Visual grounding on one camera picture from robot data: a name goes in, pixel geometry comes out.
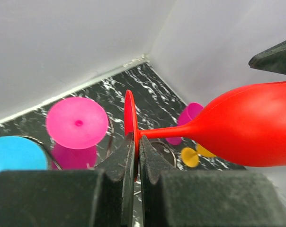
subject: black marble surface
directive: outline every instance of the black marble surface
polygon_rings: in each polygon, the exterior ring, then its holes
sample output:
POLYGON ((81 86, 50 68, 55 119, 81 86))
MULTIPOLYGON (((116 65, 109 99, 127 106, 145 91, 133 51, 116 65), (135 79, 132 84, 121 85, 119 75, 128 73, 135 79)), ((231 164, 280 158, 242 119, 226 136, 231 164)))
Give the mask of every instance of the black marble surface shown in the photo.
MULTIPOLYGON (((78 92, 70 94, 69 96, 91 98, 106 110, 107 114, 114 121, 115 134, 113 147, 115 148, 120 145, 124 138, 124 95, 128 89, 132 90, 134 94, 138 113, 138 122, 141 129, 174 126, 176 125, 178 115, 185 108, 185 104, 155 74, 147 63, 143 63, 113 77, 104 79, 99 83, 81 89, 78 92)), ((54 141, 48 136, 45 129, 45 117, 52 105, 53 103, 31 111, 9 122, 0 124, 0 136, 16 134, 30 135, 41 140, 49 147, 53 146, 54 141)), ((97 163, 106 157, 108 138, 109 133, 98 144, 97 163)), ((185 139, 180 145, 171 146, 177 158, 177 168, 180 170, 244 169, 243 166, 230 163, 217 157, 200 157, 200 164, 196 168, 186 167, 180 160, 180 151, 184 147, 194 148, 195 143, 191 140, 185 139)), ((172 162, 172 157, 170 155, 167 155, 167 159, 172 162)), ((134 187, 135 192, 141 189, 140 184, 140 178, 138 178, 134 187)), ((140 194, 136 195, 134 199, 133 226, 143 226, 142 200, 140 194)))

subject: white backdrop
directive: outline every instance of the white backdrop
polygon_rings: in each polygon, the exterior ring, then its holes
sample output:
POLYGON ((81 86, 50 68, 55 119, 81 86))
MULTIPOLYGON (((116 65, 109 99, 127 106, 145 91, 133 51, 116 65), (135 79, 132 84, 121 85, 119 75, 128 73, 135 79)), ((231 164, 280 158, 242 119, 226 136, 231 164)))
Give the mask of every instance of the white backdrop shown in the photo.
POLYGON ((0 119, 147 53, 175 0, 0 0, 0 119))
POLYGON ((149 58, 186 102, 206 105, 235 87, 286 80, 248 66, 284 40, 286 0, 180 0, 149 58))

